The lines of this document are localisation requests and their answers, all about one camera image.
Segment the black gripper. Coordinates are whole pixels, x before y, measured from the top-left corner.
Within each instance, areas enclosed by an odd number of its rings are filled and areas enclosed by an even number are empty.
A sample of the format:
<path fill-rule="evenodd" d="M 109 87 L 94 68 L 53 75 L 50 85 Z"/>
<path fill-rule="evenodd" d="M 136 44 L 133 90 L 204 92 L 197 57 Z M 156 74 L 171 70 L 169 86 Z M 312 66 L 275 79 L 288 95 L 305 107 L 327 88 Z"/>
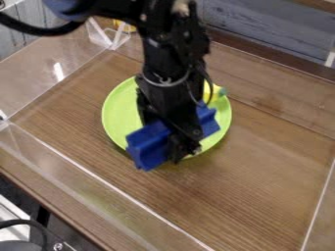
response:
<path fill-rule="evenodd" d="M 144 65 L 136 75 L 136 104 L 143 125 L 161 120 L 175 133 L 167 137 L 167 159 L 175 164 L 201 150 L 196 109 L 207 78 L 204 56 L 209 39 L 143 39 Z"/>

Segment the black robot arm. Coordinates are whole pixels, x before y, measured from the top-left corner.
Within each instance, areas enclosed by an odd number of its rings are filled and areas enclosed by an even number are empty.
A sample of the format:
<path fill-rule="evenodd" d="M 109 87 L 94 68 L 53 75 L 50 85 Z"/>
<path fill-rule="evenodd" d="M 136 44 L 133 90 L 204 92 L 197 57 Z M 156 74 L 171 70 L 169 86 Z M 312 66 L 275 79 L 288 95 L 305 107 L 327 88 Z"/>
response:
<path fill-rule="evenodd" d="M 90 16 L 133 25 L 143 41 L 144 65 L 136 75 L 137 111 L 144 125 L 169 129 L 164 157 L 179 162 L 200 147 L 196 115 L 209 81 L 204 56 L 209 38 L 195 0 L 42 0 L 53 14 L 73 23 Z"/>

